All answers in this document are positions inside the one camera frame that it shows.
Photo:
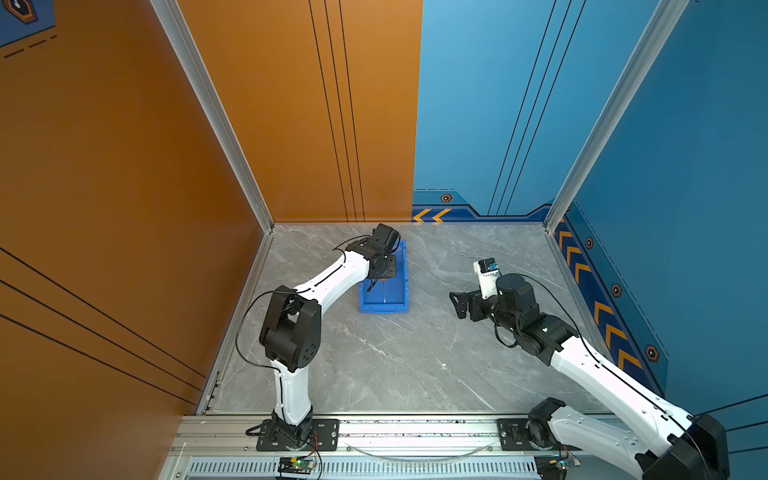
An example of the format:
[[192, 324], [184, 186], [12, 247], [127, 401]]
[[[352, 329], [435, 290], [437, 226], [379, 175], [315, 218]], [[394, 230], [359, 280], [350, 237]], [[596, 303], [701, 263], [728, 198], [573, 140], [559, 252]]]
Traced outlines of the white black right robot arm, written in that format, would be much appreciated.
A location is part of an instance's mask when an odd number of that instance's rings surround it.
[[528, 414], [524, 439], [560, 454], [575, 447], [635, 479], [727, 479], [727, 432], [709, 414], [694, 416], [665, 400], [597, 351], [572, 321], [546, 314], [520, 274], [480, 272], [479, 287], [452, 292], [460, 319], [492, 321], [510, 331], [513, 347], [570, 378], [607, 407], [623, 425], [592, 419], [548, 397]]

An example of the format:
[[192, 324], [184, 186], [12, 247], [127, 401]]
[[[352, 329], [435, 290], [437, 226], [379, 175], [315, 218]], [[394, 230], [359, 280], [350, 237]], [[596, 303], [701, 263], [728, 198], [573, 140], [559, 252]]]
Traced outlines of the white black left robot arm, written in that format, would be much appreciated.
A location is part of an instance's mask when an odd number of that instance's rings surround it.
[[379, 224], [337, 247], [338, 258], [316, 276], [271, 294], [259, 343], [276, 379], [276, 418], [297, 428], [310, 417], [309, 365], [321, 346], [322, 318], [349, 289], [396, 276], [400, 233]]

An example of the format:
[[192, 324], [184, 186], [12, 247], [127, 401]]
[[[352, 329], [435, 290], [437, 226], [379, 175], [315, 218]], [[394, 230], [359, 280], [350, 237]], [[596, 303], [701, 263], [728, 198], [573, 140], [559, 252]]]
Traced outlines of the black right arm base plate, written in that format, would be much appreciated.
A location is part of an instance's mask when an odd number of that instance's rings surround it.
[[503, 451], [564, 452], [546, 427], [532, 426], [528, 418], [503, 417], [496, 420], [496, 427]]

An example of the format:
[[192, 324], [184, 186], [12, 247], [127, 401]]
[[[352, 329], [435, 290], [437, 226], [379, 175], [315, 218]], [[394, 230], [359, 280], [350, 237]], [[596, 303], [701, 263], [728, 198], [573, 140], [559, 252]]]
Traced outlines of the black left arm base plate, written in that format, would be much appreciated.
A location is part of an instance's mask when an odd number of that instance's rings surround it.
[[314, 449], [336, 451], [340, 421], [335, 418], [307, 418], [298, 426], [275, 417], [260, 425], [256, 449], [260, 452], [287, 452]]

